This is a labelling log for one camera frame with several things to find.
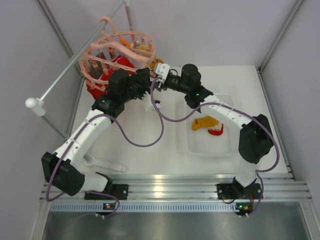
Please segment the pink round clip hanger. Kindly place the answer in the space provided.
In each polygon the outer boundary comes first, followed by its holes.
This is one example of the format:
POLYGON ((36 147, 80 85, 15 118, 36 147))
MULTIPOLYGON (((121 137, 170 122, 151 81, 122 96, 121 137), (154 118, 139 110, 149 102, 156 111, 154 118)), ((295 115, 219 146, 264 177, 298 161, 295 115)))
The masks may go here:
POLYGON ((80 59, 80 69, 84 79, 92 83, 103 84, 104 82, 98 78, 91 77, 90 72, 102 67, 103 72, 107 75, 108 68, 113 71, 123 69, 130 75, 138 69, 149 67, 151 62, 156 58, 156 44, 154 40, 147 34, 139 31, 117 31, 111 18, 102 16, 100 22, 106 21, 110 32, 104 27, 99 33, 101 37, 93 40, 88 48, 84 50, 80 59), (131 43, 131 47, 122 45, 119 41, 122 37, 131 43), (136 46, 148 45, 149 52, 136 49, 136 46), (112 62, 118 56, 125 56, 134 65, 134 68, 126 67, 119 63, 112 62))

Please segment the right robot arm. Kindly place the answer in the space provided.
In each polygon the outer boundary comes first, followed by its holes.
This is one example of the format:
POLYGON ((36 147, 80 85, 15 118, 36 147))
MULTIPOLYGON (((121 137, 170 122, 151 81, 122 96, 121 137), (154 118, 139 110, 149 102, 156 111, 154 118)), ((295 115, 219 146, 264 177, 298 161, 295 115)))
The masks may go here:
POLYGON ((258 163, 276 146, 268 118, 263 114, 250 116, 224 103, 202 85, 201 74, 193 64, 184 65, 180 75, 171 73, 166 63, 157 63, 153 72, 156 78, 151 84, 152 90, 183 93, 193 112, 212 117, 239 133, 240 167, 227 192, 219 198, 234 201, 249 197, 258 177, 258 163))

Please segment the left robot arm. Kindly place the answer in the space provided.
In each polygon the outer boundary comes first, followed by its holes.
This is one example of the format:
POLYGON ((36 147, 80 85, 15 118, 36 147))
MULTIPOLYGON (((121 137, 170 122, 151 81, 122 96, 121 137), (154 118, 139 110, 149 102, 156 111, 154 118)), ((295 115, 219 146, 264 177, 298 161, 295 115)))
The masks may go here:
POLYGON ((113 194, 109 177, 101 173, 84 173, 79 167, 100 134, 124 111, 125 103, 142 99, 149 93, 150 86, 148 67, 138 69, 133 74, 124 69, 112 72, 106 93, 95 100, 77 130, 53 153, 46 152, 42 156, 41 163, 48 190, 56 187, 69 196, 95 191, 103 199, 113 194))

